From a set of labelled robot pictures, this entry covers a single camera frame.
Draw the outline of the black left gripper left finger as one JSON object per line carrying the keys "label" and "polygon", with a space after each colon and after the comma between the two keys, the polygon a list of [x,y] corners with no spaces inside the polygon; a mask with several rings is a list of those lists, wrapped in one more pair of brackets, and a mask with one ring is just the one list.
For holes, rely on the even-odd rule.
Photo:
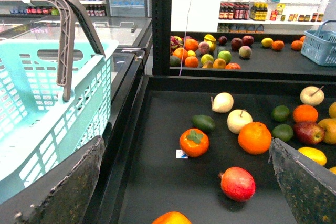
{"label": "black left gripper left finger", "polygon": [[96,136],[36,182],[1,204],[1,223],[82,223],[105,150]]}

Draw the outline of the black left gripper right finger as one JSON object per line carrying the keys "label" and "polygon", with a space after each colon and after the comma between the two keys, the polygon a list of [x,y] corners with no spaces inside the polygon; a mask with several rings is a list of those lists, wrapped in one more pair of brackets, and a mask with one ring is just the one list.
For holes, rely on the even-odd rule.
{"label": "black left gripper right finger", "polygon": [[269,159],[297,223],[335,223],[334,173],[277,138]]}

